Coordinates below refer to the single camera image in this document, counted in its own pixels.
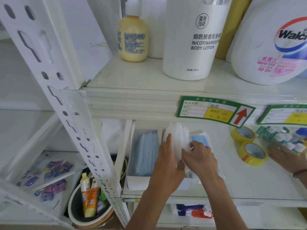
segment yellow tube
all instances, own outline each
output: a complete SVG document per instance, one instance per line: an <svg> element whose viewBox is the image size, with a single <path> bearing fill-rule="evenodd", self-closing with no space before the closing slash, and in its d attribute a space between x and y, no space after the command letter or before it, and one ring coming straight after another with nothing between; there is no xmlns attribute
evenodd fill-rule
<svg viewBox="0 0 307 230"><path fill-rule="evenodd" d="M90 196L90 190L91 190L90 178L87 176L86 173L82 174L82 179L80 180L80 184L81 184L83 212L85 213L86 205L87 205L87 202Z"/></svg>
<svg viewBox="0 0 307 230"><path fill-rule="evenodd" d="M98 191L100 187L98 186L98 182L96 178L93 179L92 187L90 190L90 197L87 202L86 211L84 217L93 217L96 214L97 204L98 204Z"/></svg>

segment walch logo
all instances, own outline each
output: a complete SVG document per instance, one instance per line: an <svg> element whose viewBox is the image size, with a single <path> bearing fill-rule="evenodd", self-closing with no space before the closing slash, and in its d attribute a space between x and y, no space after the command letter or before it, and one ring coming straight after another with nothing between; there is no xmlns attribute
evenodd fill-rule
<svg viewBox="0 0 307 230"><path fill-rule="evenodd" d="M293 19L283 25L275 35L275 48L284 58L307 59L303 50L307 45L307 17Z"/></svg>

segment shelf upright post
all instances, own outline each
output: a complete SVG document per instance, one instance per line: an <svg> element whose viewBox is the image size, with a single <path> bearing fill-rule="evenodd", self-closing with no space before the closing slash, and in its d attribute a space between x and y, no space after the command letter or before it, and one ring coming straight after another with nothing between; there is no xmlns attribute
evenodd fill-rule
<svg viewBox="0 0 307 230"><path fill-rule="evenodd" d="M86 95L79 90L85 81L59 0L0 0L0 8L7 32L126 226L128 209L108 148L95 130L101 130L101 121L92 121Z"/></svg>

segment red arrow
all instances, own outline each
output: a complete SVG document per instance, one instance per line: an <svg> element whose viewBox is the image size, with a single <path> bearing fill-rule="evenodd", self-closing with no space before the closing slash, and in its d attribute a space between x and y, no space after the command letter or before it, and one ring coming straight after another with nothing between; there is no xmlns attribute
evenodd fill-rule
<svg viewBox="0 0 307 230"><path fill-rule="evenodd" d="M240 112L236 113L236 115L238 115L238 117L235 120L235 122L233 123L234 125L238 125L239 122L243 119L243 117L248 116L247 109L245 108L244 110L241 110Z"/></svg>

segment price tag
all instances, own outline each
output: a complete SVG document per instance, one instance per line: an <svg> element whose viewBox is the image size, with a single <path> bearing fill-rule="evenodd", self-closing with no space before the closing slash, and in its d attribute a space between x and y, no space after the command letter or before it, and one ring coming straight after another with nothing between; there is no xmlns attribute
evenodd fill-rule
<svg viewBox="0 0 307 230"><path fill-rule="evenodd" d="M224 99L183 96L177 117L213 120L240 128L255 109Z"/></svg>
<svg viewBox="0 0 307 230"><path fill-rule="evenodd" d="M290 124L307 126L307 104L272 105L263 114L258 125Z"/></svg>

